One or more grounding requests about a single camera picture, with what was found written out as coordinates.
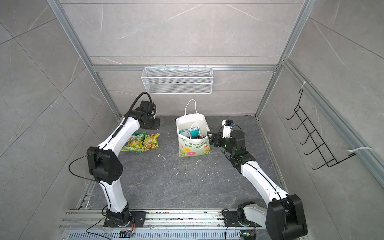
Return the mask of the teal snack packet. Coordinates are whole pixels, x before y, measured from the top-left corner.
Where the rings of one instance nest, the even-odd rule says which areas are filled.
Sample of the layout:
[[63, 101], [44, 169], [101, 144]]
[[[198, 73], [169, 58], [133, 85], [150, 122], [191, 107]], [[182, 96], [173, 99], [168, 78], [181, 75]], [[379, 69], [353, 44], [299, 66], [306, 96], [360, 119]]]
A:
[[192, 127], [190, 129], [182, 130], [179, 132], [180, 135], [187, 137], [191, 140], [202, 139], [202, 135], [200, 134], [199, 127]]

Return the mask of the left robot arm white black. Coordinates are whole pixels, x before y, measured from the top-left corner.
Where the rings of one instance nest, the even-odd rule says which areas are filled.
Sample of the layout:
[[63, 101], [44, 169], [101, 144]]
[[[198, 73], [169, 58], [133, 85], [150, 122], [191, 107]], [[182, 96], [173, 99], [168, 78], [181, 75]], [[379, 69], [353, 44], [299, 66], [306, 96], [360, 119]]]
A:
[[106, 223], [111, 227], [132, 226], [134, 221], [121, 186], [123, 165], [118, 159], [119, 153], [137, 130], [160, 128], [156, 113], [157, 107], [150, 94], [140, 93], [112, 134], [97, 147], [89, 147], [85, 155], [89, 172], [106, 197]]

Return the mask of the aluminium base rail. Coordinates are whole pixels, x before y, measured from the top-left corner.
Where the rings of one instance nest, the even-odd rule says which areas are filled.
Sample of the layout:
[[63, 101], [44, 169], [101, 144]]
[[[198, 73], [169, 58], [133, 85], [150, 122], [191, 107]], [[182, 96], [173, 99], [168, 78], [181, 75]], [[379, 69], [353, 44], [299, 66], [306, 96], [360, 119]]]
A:
[[67, 211], [59, 240], [269, 240], [263, 227], [225, 227], [221, 209], [132, 210], [146, 212], [144, 226], [104, 227], [100, 210]]

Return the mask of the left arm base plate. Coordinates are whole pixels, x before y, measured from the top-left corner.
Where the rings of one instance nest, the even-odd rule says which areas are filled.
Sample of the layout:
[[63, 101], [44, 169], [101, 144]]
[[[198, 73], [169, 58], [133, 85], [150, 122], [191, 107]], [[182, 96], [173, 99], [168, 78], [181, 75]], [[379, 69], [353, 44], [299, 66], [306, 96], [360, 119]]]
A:
[[142, 228], [144, 226], [146, 212], [129, 211], [122, 214], [108, 213], [104, 221], [104, 227], [111, 228]]

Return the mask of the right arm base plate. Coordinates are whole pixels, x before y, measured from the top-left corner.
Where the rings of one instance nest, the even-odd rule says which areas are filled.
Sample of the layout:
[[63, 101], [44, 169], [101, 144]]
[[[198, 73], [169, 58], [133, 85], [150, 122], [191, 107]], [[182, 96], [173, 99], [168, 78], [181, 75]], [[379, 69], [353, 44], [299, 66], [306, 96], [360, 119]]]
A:
[[221, 214], [225, 221], [225, 227], [261, 227], [254, 222], [248, 221], [242, 210], [230, 211], [223, 209]]

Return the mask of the white floral paper bag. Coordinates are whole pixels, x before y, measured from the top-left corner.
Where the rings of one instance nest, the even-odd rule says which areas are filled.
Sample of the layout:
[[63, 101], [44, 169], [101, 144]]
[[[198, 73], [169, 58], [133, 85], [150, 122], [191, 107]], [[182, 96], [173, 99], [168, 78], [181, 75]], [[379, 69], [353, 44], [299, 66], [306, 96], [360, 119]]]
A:
[[[187, 107], [190, 102], [195, 103], [195, 113], [187, 114]], [[197, 112], [197, 103], [194, 99], [190, 100], [185, 107], [185, 114], [176, 119], [177, 135], [179, 142], [179, 156], [196, 157], [205, 156], [210, 154], [210, 143], [207, 137], [207, 132], [210, 131], [206, 118], [203, 114]], [[179, 134], [180, 131], [190, 129], [192, 127], [199, 127], [202, 139], [191, 140]]]

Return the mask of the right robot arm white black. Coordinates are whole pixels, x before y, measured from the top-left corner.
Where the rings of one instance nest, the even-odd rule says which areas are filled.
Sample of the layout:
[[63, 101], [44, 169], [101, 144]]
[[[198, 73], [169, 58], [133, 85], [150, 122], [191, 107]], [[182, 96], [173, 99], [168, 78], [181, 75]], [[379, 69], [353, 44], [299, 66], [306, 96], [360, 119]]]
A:
[[232, 166], [242, 174], [261, 195], [266, 207], [255, 202], [240, 204], [235, 218], [229, 210], [222, 210], [226, 226], [239, 224], [244, 227], [260, 226], [267, 230], [272, 240], [296, 240], [308, 234], [302, 200], [280, 188], [246, 150], [245, 133], [233, 121], [224, 121], [218, 133], [207, 132], [210, 145], [222, 148]]

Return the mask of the green Fox's candy bag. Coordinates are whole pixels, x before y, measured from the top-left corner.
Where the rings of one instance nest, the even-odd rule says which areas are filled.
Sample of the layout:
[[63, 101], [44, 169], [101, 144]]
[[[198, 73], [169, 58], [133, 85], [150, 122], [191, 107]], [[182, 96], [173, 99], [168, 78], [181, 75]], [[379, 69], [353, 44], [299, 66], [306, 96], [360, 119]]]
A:
[[121, 151], [141, 153], [146, 135], [146, 132], [134, 132]]

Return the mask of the yellow snack bag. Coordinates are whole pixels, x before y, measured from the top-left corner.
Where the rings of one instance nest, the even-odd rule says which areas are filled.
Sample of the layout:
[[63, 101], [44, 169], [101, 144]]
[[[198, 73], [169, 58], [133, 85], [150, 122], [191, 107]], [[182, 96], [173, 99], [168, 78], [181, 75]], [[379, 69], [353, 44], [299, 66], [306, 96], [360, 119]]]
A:
[[143, 142], [143, 146], [142, 146], [142, 152], [152, 150], [152, 149], [158, 149], [159, 148], [159, 142], [158, 142], [159, 136], [160, 136], [159, 133], [146, 135], [144, 142]]

